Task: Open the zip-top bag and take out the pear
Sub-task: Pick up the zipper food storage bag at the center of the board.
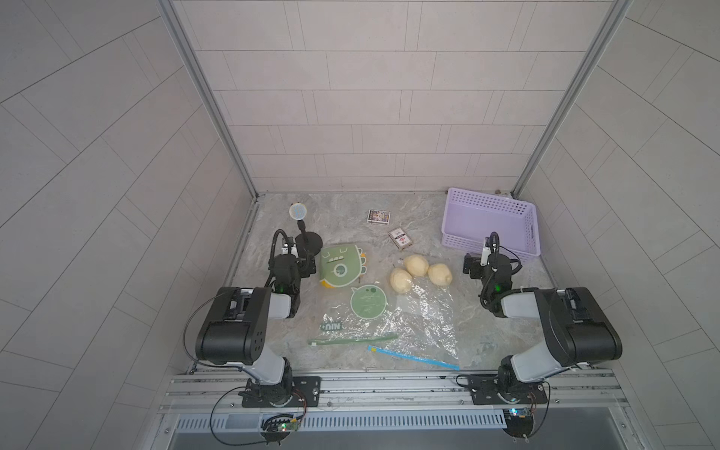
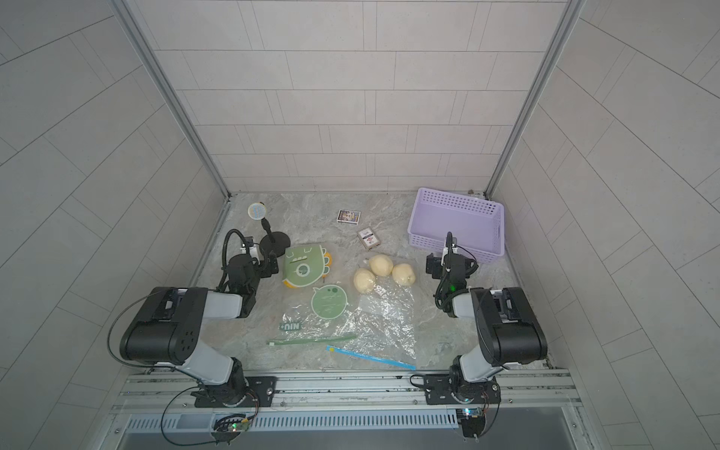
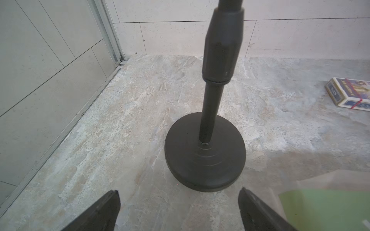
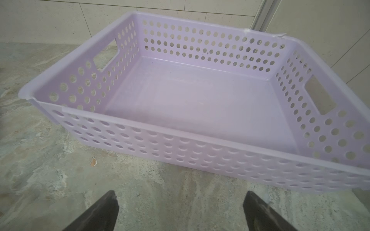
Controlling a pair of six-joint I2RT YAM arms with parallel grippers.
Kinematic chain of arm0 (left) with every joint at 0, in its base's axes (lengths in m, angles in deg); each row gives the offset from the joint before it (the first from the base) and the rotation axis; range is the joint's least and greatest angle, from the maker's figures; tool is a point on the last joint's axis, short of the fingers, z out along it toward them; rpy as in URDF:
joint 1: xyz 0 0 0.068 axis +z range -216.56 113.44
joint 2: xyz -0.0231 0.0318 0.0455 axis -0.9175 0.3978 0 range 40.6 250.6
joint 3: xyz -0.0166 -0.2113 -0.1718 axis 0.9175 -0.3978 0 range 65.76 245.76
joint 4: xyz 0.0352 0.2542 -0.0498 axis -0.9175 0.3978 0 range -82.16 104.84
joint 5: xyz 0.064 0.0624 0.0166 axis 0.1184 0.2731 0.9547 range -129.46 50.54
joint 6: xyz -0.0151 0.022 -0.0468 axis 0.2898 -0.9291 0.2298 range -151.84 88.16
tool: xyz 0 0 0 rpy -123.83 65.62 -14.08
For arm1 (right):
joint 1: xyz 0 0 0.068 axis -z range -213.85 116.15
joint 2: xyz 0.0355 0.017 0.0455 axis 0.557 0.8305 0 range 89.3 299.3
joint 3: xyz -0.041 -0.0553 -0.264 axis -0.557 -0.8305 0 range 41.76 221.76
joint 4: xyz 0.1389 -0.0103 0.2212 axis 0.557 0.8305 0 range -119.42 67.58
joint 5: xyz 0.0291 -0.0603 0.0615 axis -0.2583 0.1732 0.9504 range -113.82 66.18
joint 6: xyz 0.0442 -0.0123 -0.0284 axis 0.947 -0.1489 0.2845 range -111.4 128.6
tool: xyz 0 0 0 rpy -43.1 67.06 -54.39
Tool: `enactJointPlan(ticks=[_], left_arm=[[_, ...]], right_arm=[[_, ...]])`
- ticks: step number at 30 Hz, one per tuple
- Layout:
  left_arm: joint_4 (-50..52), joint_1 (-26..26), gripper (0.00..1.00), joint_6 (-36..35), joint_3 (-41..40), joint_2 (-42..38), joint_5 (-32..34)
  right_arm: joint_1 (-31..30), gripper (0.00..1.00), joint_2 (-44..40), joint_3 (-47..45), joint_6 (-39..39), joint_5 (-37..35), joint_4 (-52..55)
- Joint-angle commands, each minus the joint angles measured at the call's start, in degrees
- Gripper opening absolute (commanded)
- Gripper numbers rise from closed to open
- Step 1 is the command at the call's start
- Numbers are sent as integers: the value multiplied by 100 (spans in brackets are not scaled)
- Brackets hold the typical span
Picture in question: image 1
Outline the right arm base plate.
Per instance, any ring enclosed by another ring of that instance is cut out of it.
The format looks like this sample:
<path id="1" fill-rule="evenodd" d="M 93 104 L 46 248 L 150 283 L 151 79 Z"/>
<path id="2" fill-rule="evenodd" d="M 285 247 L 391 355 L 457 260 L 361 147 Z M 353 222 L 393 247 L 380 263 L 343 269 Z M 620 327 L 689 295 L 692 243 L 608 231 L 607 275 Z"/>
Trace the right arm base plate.
<path id="1" fill-rule="evenodd" d="M 513 375 L 467 374 L 462 385 L 470 391 L 474 405 L 543 405 L 549 390 L 543 382 L 520 382 Z"/>

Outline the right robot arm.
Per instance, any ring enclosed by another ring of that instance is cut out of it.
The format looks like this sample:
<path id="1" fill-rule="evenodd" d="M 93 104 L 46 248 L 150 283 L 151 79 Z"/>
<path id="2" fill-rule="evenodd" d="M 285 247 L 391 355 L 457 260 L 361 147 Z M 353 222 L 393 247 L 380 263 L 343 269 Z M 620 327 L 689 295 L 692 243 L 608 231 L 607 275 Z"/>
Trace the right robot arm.
<path id="1" fill-rule="evenodd" d="M 501 253 L 466 254 L 463 273 L 482 283 L 481 306 L 506 319 L 537 319 L 543 339 L 521 354 L 506 356 L 498 369 L 499 393 L 516 395 L 522 388 L 580 363 L 618 360 L 623 344 L 592 293 L 584 287 L 540 289 L 513 287 L 521 262 Z"/>

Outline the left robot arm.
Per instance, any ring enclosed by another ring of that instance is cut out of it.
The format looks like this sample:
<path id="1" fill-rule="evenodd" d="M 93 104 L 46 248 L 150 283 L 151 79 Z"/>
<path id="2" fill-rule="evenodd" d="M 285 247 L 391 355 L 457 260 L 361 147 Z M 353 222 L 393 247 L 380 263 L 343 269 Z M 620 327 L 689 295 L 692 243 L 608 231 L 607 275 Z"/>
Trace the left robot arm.
<path id="1" fill-rule="evenodd" d="M 290 362 L 266 347 L 267 324 L 292 319 L 301 304 L 301 281 L 316 273 L 315 256 L 323 240 L 297 222 L 295 238 L 275 231 L 268 261 L 269 275 L 262 287 L 222 287 L 207 301 L 208 312 L 191 358 L 212 369 L 234 367 L 247 373 L 258 389 L 274 388 L 282 395 L 293 391 Z"/>

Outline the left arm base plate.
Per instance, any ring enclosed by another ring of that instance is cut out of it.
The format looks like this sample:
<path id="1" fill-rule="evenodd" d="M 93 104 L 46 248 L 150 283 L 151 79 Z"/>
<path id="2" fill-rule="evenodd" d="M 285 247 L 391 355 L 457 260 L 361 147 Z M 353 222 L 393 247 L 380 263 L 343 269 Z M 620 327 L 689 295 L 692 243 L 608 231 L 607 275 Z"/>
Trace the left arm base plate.
<path id="1" fill-rule="evenodd" d="M 322 378 L 294 376 L 280 384 L 263 385 L 249 380 L 242 394 L 243 408 L 300 408 L 317 407 Z"/>

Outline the clear bag blue zip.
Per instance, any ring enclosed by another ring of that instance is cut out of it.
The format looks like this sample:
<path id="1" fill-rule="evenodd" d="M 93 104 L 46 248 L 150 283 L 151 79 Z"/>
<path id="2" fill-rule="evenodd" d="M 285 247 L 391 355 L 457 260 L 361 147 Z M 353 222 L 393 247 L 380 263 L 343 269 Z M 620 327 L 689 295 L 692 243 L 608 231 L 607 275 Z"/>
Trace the clear bag blue zip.
<path id="1" fill-rule="evenodd" d="M 365 344 L 363 367 L 392 371 L 468 367 L 465 354 L 472 346 L 464 341 L 478 306 L 455 282 L 439 287 L 428 277 L 413 277 L 412 290 L 397 294 L 390 285 L 394 268 L 362 281 L 384 289 L 399 334 L 392 341 Z"/>

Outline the yellow pear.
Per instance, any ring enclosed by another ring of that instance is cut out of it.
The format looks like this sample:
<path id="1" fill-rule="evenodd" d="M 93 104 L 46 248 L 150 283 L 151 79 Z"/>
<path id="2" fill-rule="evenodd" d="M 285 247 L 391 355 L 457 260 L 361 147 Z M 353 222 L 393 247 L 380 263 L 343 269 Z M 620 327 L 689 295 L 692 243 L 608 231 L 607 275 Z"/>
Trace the yellow pear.
<path id="1" fill-rule="evenodd" d="M 423 278 L 429 272 L 429 261 L 419 254 L 406 257 L 403 264 L 405 270 L 415 278 Z"/>
<path id="2" fill-rule="evenodd" d="M 413 276 L 402 268 L 394 268 L 390 274 L 390 285 L 397 294 L 408 294 L 414 285 Z"/>
<path id="3" fill-rule="evenodd" d="M 427 270 L 429 280 L 436 286 L 447 287 L 453 281 L 453 275 L 446 264 L 433 264 Z"/>

